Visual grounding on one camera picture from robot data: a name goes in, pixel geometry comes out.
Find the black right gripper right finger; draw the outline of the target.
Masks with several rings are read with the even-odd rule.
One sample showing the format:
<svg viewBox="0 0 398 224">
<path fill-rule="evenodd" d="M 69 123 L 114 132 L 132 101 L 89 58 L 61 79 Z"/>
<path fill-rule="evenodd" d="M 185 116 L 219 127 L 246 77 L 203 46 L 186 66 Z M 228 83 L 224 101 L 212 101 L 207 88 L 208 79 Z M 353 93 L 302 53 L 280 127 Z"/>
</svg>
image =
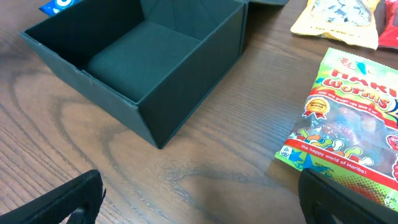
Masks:
<svg viewBox="0 0 398 224">
<path fill-rule="evenodd" d="M 298 180 L 300 206 L 307 224 L 396 224 L 397 212 L 380 205 L 312 169 Z"/>
</svg>

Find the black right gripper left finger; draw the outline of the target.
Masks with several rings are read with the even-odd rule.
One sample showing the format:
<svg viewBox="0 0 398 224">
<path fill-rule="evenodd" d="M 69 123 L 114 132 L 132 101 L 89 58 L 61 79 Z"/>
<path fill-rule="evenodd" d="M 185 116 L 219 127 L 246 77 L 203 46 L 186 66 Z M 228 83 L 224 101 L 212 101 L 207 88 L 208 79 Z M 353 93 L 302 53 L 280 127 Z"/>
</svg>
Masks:
<svg viewBox="0 0 398 224">
<path fill-rule="evenodd" d="M 100 172 L 89 170 L 39 198 L 1 215 L 1 223 L 94 223 L 106 195 Z"/>
</svg>

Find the Haribo worms gummy bag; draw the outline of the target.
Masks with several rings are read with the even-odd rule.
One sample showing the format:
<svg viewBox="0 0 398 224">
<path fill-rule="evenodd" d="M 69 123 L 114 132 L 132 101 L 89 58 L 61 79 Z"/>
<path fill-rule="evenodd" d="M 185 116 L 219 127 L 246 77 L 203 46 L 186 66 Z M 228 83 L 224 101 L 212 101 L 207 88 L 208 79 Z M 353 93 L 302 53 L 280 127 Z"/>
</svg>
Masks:
<svg viewBox="0 0 398 224">
<path fill-rule="evenodd" d="M 397 209 L 397 70 L 330 48 L 276 158 Z"/>
</svg>

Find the dark green gift box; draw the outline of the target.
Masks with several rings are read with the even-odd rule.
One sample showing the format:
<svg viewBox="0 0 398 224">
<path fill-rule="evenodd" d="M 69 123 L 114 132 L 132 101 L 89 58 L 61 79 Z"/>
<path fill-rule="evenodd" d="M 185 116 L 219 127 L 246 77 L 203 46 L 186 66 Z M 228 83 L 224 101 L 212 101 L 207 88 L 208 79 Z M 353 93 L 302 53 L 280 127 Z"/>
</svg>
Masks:
<svg viewBox="0 0 398 224">
<path fill-rule="evenodd" d="M 59 79 L 162 148 L 240 58 L 249 1 L 83 0 L 22 38 Z"/>
</svg>

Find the red candy bag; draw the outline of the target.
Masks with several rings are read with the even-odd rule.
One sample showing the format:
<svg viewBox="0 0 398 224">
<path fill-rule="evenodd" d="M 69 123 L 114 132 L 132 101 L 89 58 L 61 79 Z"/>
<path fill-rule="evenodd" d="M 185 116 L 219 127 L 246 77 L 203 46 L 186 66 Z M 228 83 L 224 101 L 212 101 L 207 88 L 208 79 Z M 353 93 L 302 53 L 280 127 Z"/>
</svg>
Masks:
<svg viewBox="0 0 398 224">
<path fill-rule="evenodd" d="M 379 36 L 379 46 L 397 48 L 397 0 L 385 0 L 385 27 Z"/>
</svg>

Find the yellow snack bag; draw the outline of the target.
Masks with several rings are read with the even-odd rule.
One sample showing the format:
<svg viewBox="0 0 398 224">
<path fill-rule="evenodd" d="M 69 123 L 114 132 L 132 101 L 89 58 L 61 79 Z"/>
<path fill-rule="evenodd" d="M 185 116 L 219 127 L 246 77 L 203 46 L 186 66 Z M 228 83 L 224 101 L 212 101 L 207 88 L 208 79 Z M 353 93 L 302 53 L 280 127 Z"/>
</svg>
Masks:
<svg viewBox="0 0 398 224">
<path fill-rule="evenodd" d="M 378 4 L 379 0 L 308 0 L 290 31 L 376 50 Z"/>
</svg>

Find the blue Oreo cookie pack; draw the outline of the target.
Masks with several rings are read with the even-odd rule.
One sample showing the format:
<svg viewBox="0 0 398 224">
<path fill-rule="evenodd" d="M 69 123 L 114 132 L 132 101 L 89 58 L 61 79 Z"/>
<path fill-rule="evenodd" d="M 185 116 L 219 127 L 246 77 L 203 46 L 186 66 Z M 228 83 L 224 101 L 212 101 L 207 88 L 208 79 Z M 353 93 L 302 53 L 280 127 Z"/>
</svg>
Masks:
<svg viewBox="0 0 398 224">
<path fill-rule="evenodd" d="M 79 2 L 80 0 L 50 0 L 47 4 L 40 6 L 39 10 L 48 16 L 54 16 Z"/>
</svg>

